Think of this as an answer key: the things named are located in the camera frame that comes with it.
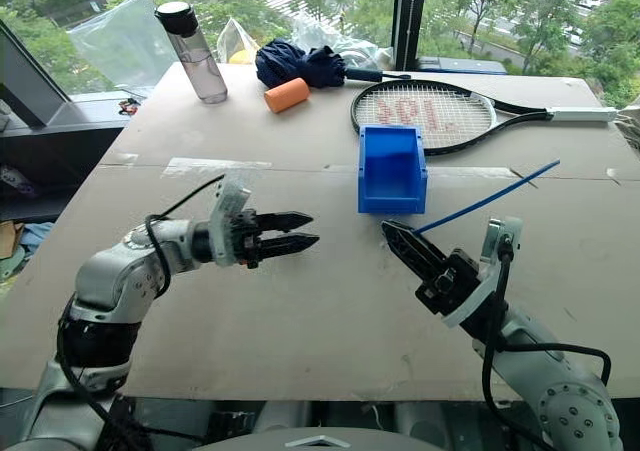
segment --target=tennis racket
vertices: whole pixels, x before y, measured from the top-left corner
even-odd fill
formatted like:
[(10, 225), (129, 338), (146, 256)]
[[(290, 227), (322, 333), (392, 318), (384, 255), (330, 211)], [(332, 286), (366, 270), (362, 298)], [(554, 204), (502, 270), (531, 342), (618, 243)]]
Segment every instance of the tennis racket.
[[(499, 120), (496, 111), (510, 116)], [(420, 126), (427, 156), (460, 151), (517, 123), (609, 122), (617, 114), (615, 108), (528, 108), (452, 84), (418, 79), (374, 84), (351, 104), (351, 121), (358, 133), (365, 124)]]

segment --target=blue stick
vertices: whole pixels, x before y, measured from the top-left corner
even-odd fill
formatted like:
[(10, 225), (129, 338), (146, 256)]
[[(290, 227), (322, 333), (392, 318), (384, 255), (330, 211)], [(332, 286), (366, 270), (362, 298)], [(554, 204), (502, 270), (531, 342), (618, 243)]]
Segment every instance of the blue stick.
[(485, 205), (489, 204), (490, 202), (495, 201), (498, 198), (501, 198), (505, 194), (509, 194), (511, 191), (513, 191), (514, 189), (519, 188), (523, 184), (527, 184), (532, 179), (537, 178), (541, 174), (546, 173), (547, 171), (549, 171), (554, 166), (557, 166), (558, 164), (560, 164), (560, 160), (559, 159), (557, 159), (553, 163), (549, 163), (546, 166), (541, 167), (539, 170), (537, 170), (534, 173), (531, 173), (529, 176), (525, 176), (520, 181), (516, 181), (512, 185), (507, 186), (504, 189), (501, 189), (497, 193), (492, 194), (491, 196), (488, 196), (488, 197), (484, 198), (483, 200), (480, 200), (477, 203), (472, 204), (471, 206), (467, 206), (466, 208), (461, 209), (460, 211), (456, 211), (455, 213), (450, 214), (449, 216), (447, 216), (445, 218), (439, 219), (438, 221), (434, 221), (433, 223), (429, 223), (429, 224), (427, 224), (427, 225), (425, 225), (425, 226), (423, 226), (421, 228), (416, 229), (414, 231), (414, 234), (422, 234), (425, 231), (429, 231), (430, 229), (433, 229), (433, 228), (435, 228), (437, 226), (440, 226), (441, 224), (448, 223), (449, 221), (453, 221), (454, 219), (459, 218), (460, 216), (464, 216), (465, 214), (470, 213), (471, 211), (475, 211), (476, 209), (481, 208), (482, 206), (485, 206)]

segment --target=racket handle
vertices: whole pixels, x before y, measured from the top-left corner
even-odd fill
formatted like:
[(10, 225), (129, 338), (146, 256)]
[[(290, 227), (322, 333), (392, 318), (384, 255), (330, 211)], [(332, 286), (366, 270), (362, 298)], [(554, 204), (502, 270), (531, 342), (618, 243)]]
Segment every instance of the racket handle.
[(553, 121), (594, 121), (609, 123), (618, 117), (616, 108), (547, 108)]
[(371, 81), (374, 83), (379, 83), (382, 81), (382, 77), (385, 78), (396, 78), (396, 79), (411, 79), (411, 76), (408, 74), (386, 74), (382, 71), (377, 71), (374, 69), (363, 69), (363, 68), (350, 68), (345, 69), (344, 75), (347, 79), (357, 79), (358, 81)]

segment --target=blue plastic bin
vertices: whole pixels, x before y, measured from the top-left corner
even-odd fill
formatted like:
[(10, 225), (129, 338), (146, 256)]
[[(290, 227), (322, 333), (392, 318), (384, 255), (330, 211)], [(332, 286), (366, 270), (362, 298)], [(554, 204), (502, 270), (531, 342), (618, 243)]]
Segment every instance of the blue plastic bin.
[(424, 213), (426, 198), (427, 166), (420, 128), (362, 126), (358, 212)]

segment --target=black lid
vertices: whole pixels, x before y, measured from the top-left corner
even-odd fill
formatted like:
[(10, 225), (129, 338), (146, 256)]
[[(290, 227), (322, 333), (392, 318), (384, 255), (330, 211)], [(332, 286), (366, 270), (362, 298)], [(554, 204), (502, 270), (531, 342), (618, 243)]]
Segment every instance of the black lid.
[(161, 4), (154, 13), (167, 33), (179, 34), (183, 38), (193, 36), (198, 28), (198, 20), (193, 6), (182, 1)]

